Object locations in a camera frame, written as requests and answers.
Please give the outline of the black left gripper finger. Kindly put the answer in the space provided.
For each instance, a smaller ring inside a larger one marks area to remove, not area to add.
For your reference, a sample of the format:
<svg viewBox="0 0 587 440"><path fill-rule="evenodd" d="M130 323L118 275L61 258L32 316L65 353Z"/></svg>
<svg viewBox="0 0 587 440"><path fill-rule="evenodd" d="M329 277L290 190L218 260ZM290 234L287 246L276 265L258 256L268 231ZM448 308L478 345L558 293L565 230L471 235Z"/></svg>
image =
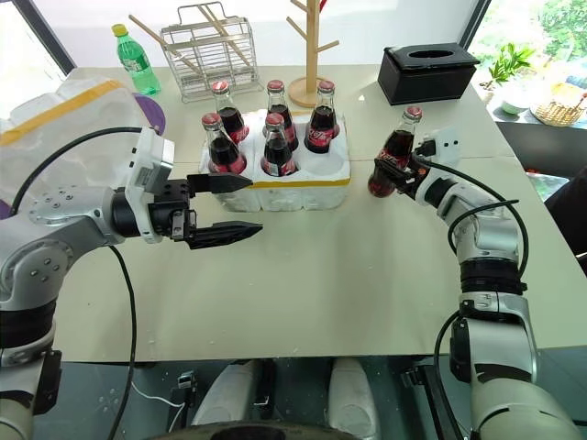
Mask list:
<svg viewBox="0 0 587 440"><path fill-rule="evenodd" d="M190 193L233 193L247 188L253 181L234 173L190 174L186 177Z"/></svg>
<svg viewBox="0 0 587 440"><path fill-rule="evenodd" d="M196 228L187 238L187 245L190 249L223 247L253 237L262 228L262 224L244 221L214 223L209 227Z"/></svg>

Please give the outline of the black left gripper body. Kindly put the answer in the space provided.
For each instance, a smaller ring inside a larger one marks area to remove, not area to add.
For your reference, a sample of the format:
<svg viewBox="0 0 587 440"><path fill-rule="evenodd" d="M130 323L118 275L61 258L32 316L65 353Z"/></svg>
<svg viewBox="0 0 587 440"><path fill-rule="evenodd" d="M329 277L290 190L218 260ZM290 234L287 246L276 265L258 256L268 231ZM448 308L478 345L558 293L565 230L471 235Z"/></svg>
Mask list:
<svg viewBox="0 0 587 440"><path fill-rule="evenodd" d="M188 242L195 235L196 213L191 207L191 190L186 179L170 180L149 204L155 233L173 241Z"/></svg>

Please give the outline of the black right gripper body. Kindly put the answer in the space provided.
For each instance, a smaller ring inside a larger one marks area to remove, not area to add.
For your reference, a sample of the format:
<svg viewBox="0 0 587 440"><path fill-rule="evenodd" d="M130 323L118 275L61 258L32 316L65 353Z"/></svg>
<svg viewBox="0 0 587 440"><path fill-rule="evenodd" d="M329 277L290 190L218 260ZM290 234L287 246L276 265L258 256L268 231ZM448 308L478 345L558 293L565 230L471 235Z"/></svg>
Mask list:
<svg viewBox="0 0 587 440"><path fill-rule="evenodd" d="M409 184L408 193L417 193L417 190L423 180L429 173L429 168L426 164L422 163L416 154L412 154L408 162L408 169L412 172L412 177L406 181Z"/></svg>

